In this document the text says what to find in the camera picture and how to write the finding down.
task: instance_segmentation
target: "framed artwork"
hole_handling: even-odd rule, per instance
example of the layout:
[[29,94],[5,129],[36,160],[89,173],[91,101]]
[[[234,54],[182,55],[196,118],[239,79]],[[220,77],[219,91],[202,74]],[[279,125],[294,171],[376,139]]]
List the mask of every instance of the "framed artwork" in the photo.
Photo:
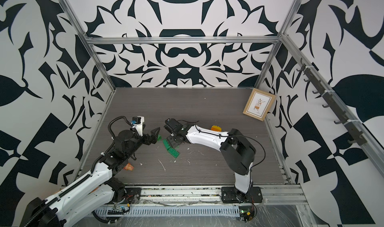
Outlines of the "framed artwork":
[[264,121],[268,110],[271,108],[276,95],[253,89],[249,96],[247,105],[244,108],[243,114],[249,115],[255,119]]

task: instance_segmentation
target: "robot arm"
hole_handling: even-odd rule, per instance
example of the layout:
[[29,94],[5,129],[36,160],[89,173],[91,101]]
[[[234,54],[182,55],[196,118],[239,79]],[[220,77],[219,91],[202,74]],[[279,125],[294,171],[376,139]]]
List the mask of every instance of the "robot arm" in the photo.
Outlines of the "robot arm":
[[[131,128],[115,136],[111,125],[119,119],[124,119]],[[143,134],[143,122],[142,116],[134,117],[132,123],[124,116],[113,119],[108,125],[113,143],[95,160],[91,170],[45,200],[36,198],[31,201],[26,207],[21,226],[71,227],[100,205],[110,201],[120,202],[125,185],[113,176],[128,164],[130,157],[135,159],[133,155],[142,144],[156,143],[160,132],[158,127],[151,131],[151,135]]]
[[220,151],[229,168],[235,172],[238,200],[244,198],[252,186],[251,167],[256,150],[240,131],[232,129],[230,132],[218,132],[195,124],[181,124],[175,119],[167,119],[164,128],[171,133],[167,141],[172,147],[187,142]]

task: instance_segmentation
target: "black and white patterned wall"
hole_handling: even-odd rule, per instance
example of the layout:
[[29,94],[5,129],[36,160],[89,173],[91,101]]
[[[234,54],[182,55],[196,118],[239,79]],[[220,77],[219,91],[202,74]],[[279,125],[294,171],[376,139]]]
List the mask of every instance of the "black and white patterned wall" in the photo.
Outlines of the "black and white patterned wall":
[[[69,0],[90,37],[275,36],[293,0]],[[271,45],[98,45],[117,87],[254,86]]]
[[254,86],[271,43],[97,45],[117,87]]
[[57,0],[0,0],[0,226],[73,179],[111,93]]
[[[346,105],[383,144],[382,0],[303,0],[288,33]],[[384,179],[282,46],[261,89],[267,116],[319,226],[382,226]]]

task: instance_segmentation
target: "zip tie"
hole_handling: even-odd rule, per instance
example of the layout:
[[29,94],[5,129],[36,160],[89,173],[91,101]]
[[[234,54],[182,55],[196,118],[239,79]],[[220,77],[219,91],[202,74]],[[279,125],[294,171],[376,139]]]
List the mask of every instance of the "zip tie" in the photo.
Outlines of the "zip tie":
[[359,119],[348,119],[343,125],[346,125],[346,124],[354,122],[354,121],[357,121],[357,122],[361,123],[361,121]]
[[323,97],[323,95],[324,95],[325,93],[328,93],[328,92],[335,92],[335,91],[334,91],[334,90],[324,90],[324,93],[321,94],[321,97]]
[[57,201],[59,201],[61,199],[60,193],[56,193],[56,194],[54,194],[54,196],[55,196],[55,198],[57,198]]

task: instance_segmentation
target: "debris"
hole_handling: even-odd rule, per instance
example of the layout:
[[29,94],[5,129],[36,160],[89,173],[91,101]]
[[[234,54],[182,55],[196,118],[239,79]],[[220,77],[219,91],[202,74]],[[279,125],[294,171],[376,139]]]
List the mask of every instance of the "debris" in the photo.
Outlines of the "debris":
[[164,168],[164,172],[166,172],[166,169],[165,169],[165,167],[164,167],[164,165],[163,165],[163,163],[161,163],[161,161],[158,159],[158,161],[160,162],[160,164],[163,166],[163,168]]

